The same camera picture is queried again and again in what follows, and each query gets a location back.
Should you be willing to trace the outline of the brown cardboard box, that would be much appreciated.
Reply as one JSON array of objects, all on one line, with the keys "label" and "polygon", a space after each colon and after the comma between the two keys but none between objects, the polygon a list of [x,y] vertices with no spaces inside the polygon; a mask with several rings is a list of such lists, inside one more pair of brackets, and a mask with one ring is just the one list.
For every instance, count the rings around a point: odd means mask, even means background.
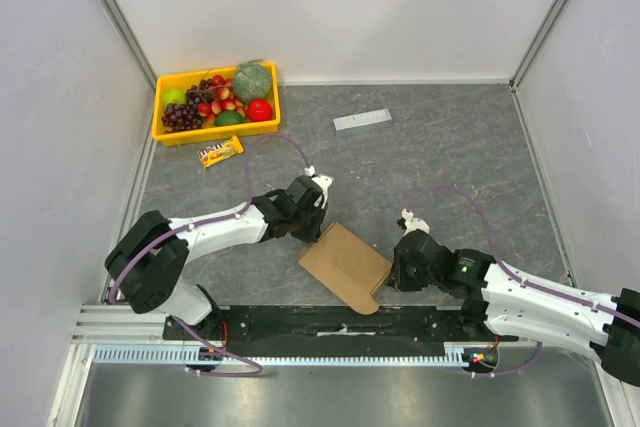
[{"label": "brown cardboard box", "polygon": [[332,223],[316,243],[300,252],[298,262],[356,313],[379,310],[374,296],[392,262],[343,225]]}]

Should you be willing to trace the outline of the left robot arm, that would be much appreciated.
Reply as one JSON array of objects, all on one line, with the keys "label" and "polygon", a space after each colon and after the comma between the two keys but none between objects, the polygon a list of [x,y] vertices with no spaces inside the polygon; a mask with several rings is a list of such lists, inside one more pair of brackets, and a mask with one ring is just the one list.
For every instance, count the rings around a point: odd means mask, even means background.
[{"label": "left robot arm", "polygon": [[196,339],[211,339],[220,325],[217,305],[182,279],[184,267],[208,254],[287,235],[316,242],[332,183],[326,175],[301,175],[285,189],[199,217],[169,219],[149,211],[105,259],[112,291],[122,293],[137,314],[160,311],[181,319]]}]

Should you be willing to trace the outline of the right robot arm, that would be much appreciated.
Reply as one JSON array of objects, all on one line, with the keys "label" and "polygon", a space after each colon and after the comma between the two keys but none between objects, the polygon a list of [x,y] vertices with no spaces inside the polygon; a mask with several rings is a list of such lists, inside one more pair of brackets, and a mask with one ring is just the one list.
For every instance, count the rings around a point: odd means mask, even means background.
[{"label": "right robot arm", "polygon": [[436,287],[461,301],[460,333],[554,345],[597,362],[617,380],[639,384],[639,293],[598,293],[500,264],[473,250],[451,251],[429,234],[405,234],[393,252],[391,284],[402,292]]}]

